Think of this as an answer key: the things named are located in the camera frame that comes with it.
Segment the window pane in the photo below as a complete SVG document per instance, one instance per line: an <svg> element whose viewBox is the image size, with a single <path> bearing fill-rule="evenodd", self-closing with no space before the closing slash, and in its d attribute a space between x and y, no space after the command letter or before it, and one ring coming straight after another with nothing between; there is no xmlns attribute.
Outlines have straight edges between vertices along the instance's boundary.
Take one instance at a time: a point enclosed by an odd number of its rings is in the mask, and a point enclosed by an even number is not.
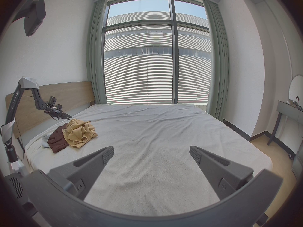
<svg viewBox="0 0 303 227"><path fill-rule="evenodd" d="M170 26L146 25L106 32L104 54L118 55L104 58L109 104L172 103L172 34L167 31Z"/></svg>
<svg viewBox="0 0 303 227"><path fill-rule="evenodd" d="M109 7L106 25L145 19L170 20L168 0L135 0L113 4Z"/></svg>
<svg viewBox="0 0 303 227"><path fill-rule="evenodd" d="M210 40L208 33L191 28L178 27L179 43L179 87L178 104L204 105L208 102L211 78Z"/></svg>
<svg viewBox="0 0 303 227"><path fill-rule="evenodd" d="M177 21L202 25L208 28L204 7L188 2L174 1Z"/></svg>

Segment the round mirror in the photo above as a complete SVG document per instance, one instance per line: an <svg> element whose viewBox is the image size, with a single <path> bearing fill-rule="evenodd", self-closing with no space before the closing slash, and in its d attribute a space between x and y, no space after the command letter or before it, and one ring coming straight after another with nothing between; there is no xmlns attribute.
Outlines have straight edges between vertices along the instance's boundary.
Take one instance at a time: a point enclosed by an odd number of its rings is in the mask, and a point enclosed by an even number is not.
<svg viewBox="0 0 303 227"><path fill-rule="evenodd" d="M301 75L295 76L289 87L289 99L298 102L297 96L303 100L303 76Z"/></svg>

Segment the curtain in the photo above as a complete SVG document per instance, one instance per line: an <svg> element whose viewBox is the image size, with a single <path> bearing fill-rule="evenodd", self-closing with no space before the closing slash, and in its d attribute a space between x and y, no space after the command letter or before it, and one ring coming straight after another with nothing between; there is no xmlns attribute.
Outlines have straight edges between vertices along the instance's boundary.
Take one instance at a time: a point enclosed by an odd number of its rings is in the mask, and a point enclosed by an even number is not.
<svg viewBox="0 0 303 227"><path fill-rule="evenodd" d="M94 4L86 46L87 79L92 82L96 104L107 104L101 49L102 27L107 2L108 0L100 0Z"/></svg>
<svg viewBox="0 0 303 227"><path fill-rule="evenodd" d="M227 37L218 5L207 0L203 4L211 35L211 84L206 112L222 121L229 78Z"/></svg>

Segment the mattress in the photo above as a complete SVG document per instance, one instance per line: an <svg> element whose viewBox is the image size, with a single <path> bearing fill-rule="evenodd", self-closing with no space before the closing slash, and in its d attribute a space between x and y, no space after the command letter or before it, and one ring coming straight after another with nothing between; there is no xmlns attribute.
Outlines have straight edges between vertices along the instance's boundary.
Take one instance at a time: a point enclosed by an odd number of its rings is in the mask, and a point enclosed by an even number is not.
<svg viewBox="0 0 303 227"><path fill-rule="evenodd" d="M161 216L197 210L219 201L189 154L198 146L254 169L272 169L271 159L222 122L193 105L93 105L73 118L91 121L98 137L80 149L58 153L42 146L43 134L25 147L33 170L50 169L106 146L115 154L85 202L123 214Z"/></svg>

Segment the pile of clothes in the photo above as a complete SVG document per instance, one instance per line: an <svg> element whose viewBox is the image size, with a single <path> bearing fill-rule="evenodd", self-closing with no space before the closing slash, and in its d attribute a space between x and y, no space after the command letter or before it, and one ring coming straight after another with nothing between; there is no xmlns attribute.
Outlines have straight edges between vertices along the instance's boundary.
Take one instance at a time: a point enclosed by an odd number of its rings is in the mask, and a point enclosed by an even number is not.
<svg viewBox="0 0 303 227"><path fill-rule="evenodd" d="M51 135L44 135L42 145L57 153L68 145L80 148L96 136L98 135L95 127L90 121L71 119L69 123L58 127Z"/></svg>

